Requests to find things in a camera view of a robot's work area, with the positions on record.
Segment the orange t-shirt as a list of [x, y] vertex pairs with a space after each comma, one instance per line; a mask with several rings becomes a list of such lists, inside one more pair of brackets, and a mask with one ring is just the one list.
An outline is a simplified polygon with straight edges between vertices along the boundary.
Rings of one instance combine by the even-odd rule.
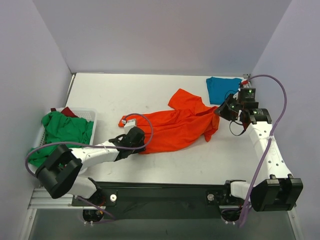
[[145, 118], [133, 115], [138, 128], [151, 140], [143, 154], [174, 152], [189, 147], [201, 136], [209, 142], [219, 129], [220, 117], [216, 106], [206, 106], [202, 98], [178, 89], [168, 102], [171, 110], [145, 113]]

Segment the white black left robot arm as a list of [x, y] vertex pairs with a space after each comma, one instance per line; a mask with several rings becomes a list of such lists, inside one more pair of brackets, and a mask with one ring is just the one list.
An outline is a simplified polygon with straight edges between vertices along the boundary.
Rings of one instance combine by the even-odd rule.
[[36, 170], [35, 176], [53, 199], [65, 194], [80, 196], [90, 206], [101, 201], [95, 181], [81, 172], [105, 162], [116, 162], [145, 150], [145, 132], [134, 126], [119, 135], [93, 147], [69, 148], [59, 145]]

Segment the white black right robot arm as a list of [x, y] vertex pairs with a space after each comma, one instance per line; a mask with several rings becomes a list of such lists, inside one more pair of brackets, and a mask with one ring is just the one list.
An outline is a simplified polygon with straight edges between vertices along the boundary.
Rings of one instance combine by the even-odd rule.
[[221, 197], [227, 204], [238, 199], [248, 200], [257, 212], [290, 211], [303, 190], [303, 183], [286, 166], [272, 134], [272, 118], [267, 109], [259, 108], [255, 96], [255, 88], [242, 86], [236, 93], [230, 93], [214, 111], [230, 123], [239, 121], [262, 161], [258, 173], [254, 174], [253, 184], [231, 180], [230, 187], [222, 190]]

